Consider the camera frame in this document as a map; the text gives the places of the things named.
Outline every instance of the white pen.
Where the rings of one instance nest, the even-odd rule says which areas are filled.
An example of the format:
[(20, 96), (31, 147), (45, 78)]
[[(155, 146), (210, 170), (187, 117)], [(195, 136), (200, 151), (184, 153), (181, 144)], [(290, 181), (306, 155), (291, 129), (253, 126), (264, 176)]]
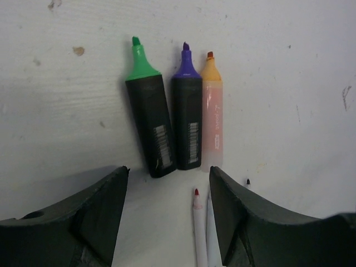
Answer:
[(193, 217), (197, 267), (207, 267), (204, 210), (198, 189), (195, 189), (194, 193)]
[(217, 240), (214, 210), (212, 208), (211, 192), (207, 198), (206, 212), (206, 250), (208, 267), (222, 267), (219, 241)]

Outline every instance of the purple tip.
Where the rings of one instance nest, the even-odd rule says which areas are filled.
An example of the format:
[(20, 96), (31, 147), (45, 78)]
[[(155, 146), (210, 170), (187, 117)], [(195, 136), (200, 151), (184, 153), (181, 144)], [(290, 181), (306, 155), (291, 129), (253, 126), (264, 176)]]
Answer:
[(183, 44), (183, 50), (186, 50), (186, 51), (189, 50), (189, 44), (187, 44), (186, 42), (184, 42), (184, 44)]

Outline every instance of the barcode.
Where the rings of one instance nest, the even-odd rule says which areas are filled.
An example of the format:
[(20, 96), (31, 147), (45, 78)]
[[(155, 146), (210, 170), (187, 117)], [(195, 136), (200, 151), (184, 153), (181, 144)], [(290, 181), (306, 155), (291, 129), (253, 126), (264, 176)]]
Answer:
[(219, 149), (220, 146), (220, 136), (215, 135), (215, 149)]
[(189, 163), (198, 161), (198, 123), (189, 124)]
[(165, 169), (169, 166), (172, 165), (171, 161), (171, 151), (169, 149), (169, 142), (168, 142), (168, 136), (167, 136), (167, 131), (166, 131), (166, 126), (161, 125), (156, 128), (154, 128), (155, 132), (155, 139), (156, 139), (156, 144), (159, 148), (159, 154), (162, 160), (162, 168)]

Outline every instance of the pen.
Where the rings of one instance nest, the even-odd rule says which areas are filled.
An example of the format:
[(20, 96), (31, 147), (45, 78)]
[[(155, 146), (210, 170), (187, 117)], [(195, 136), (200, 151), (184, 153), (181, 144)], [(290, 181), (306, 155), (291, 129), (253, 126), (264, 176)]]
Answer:
[(207, 267), (204, 210), (198, 189), (194, 192), (193, 217), (197, 267)]

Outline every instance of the stain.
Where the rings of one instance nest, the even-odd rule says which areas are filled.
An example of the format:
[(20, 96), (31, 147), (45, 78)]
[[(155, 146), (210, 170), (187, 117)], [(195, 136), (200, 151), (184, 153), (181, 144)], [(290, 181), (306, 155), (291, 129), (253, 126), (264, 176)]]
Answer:
[(347, 97), (347, 94), (349, 93), (351, 88), (352, 88), (352, 86), (347, 86), (343, 90), (343, 101), (344, 101), (345, 111), (347, 111), (346, 97)]
[(41, 62), (40, 62), (38, 59), (36, 59), (36, 58), (33, 60), (33, 63), (34, 63), (37, 67), (41, 65)]
[(73, 47), (73, 52), (74, 54), (76, 54), (77, 56), (82, 56), (84, 54), (85, 49), (83, 47)]
[(51, 0), (50, 4), (48, 5), (48, 9), (53, 12), (55, 7), (59, 7), (62, 4), (62, 0)]
[(299, 121), (299, 124), (300, 124), (300, 116), (299, 116), (298, 105), (295, 105), (295, 107), (296, 107), (296, 114), (298, 115), (298, 121)]
[(263, 167), (266, 166), (266, 165), (267, 165), (267, 163), (260, 163), (260, 164), (258, 164), (257, 167), (256, 167), (257, 173), (259, 174), (260, 171), (263, 169)]

